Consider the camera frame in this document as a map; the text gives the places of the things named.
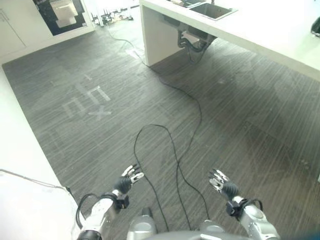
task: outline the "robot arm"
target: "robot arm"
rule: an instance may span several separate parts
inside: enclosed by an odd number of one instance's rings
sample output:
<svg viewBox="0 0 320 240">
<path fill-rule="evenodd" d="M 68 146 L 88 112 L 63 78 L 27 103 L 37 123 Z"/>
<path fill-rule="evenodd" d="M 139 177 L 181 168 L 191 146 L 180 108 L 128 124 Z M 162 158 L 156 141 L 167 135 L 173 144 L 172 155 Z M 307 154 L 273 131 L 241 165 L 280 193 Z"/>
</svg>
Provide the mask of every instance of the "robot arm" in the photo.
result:
<svg viewBox="0 0 320 240">
<path fill-rule="evenodd" d="M 118 178 L 113 191 L 103 194 L 94 204 L 77 239 L 102 240 L 107 236 L 112 220 L 120 209 L 125 209 L 129 205 L 128 191 L 143 176 L 136 165 L 129 166 Z"/>
<path fill-rule="evenodd" d="M 220 170 L 213 169 L 209 175 L 213 188 L 227 199 L 226 211 L 240 222 L 249 237 L 254 240 L 279 240 L 275 227 L 268 222 L 266 215 L 254 205 L 254 200 L 239 196 L 237 185 Z"/>
</svg>

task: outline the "sink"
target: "sink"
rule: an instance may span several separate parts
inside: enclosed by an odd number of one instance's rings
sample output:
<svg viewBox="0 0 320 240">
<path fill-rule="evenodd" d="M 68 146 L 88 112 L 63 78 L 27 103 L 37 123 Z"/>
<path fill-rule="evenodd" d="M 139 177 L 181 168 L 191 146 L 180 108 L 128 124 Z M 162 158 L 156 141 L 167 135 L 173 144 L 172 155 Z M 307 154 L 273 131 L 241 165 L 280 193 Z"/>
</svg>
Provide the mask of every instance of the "sink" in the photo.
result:
<svg viewBox="0 0 320 240">
<path fill-rule="evenodd" d="M 222 19 L 225 16 L 228 16 L 237 11 L 236 9 L 228 9 L 207 2 L 195 4 L 194 6 L 189 7 L 189 9 L 206 17 L 209 17 L 215 21 Z"/>
</svg>

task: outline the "cabinet door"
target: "cabinet door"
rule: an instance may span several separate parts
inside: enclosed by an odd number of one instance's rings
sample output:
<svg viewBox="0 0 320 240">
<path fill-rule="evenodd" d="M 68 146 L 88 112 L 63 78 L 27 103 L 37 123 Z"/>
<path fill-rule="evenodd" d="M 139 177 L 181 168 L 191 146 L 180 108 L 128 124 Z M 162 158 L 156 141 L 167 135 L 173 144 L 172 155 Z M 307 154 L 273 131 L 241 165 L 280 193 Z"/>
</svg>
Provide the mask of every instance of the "cabinet door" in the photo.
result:
<svg viewBox="0 0 320 240">
<path fill-rule="evenodd" d="M 18 51 L 25 47 L 13 28 L 7 21 L 6 16 L 0 9 L 0 56 Z"/>
<path fill-rule="evenodd" d="M 52 34 L 33 0 L 0 0 L 0 9 L 25 45 L 52 38 Z"/>
</svg>

